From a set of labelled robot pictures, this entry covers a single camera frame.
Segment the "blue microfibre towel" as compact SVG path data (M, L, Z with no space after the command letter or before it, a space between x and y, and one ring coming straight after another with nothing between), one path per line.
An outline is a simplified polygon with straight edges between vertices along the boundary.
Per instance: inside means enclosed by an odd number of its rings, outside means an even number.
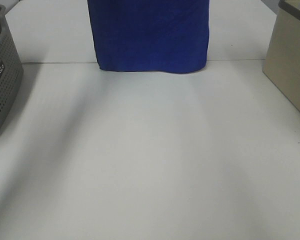
M89 0L87 6L101 70L187 74L207 64L207 0Z

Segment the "beige storage box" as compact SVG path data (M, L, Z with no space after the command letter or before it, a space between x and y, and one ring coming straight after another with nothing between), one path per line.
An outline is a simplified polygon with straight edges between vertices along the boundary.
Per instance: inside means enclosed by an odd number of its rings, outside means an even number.
M262 69L300 112L300 0L281 0Z

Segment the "grey perforated plastic basket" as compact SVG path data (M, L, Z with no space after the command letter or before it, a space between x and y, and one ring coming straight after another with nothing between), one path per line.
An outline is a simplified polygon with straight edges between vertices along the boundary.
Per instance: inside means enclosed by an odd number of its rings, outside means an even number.
M6 20L6 7L0 4L0 129L19 92L24 69Z

